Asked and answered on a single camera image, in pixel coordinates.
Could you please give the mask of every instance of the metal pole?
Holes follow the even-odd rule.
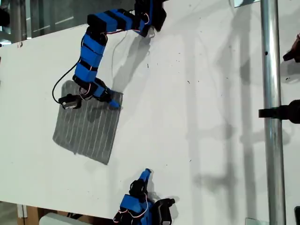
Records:
[[[261,0],[264,108],[281,105],[277,0]],[[285,179],[282,124],[265,119],[270,225],[285,225]]]
[[[10,2],[10,28],[11,43],[27,39],[25,0],[12,0]]]

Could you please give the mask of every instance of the robotic arm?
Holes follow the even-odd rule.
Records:
[[[130,185],[129,195],[124,195],[120,210],[113,218],[120,225],[171,225],[170,207],[174,199],[152,202],[148,198],[147,185],[151,170],[145,169],[140,178]]]
[[[107,34],[134,30],[145,37],[151,26],[160,31],[165,18],[163,0],[136,0],[135,15],[124,9],[88,15],[89,27],[82,38],[80,58],[73,76],[73,80],[79,85],[78,95],[68,94],[56,101],[53,95],[56,83],[52,91],[54,100],[64,109],[80,108],[82,100],[91,98],[118,108],[119,103],[113,100],[112,91],[102,80],[96,78],[107,43]]]

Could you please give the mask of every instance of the gray fabric with white stripes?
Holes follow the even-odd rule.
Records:
[[[67,81],[62,86],[61,95],[78,94],[78,88],[75,82]],[[122,105],[123,94],[114,92],[113,98]],[[120,108],[112,109],[107,103],[94,98],[82,101],[80,109],[64,110],[60,107],[53,140],[74,154],[84,155],[107,165]]]

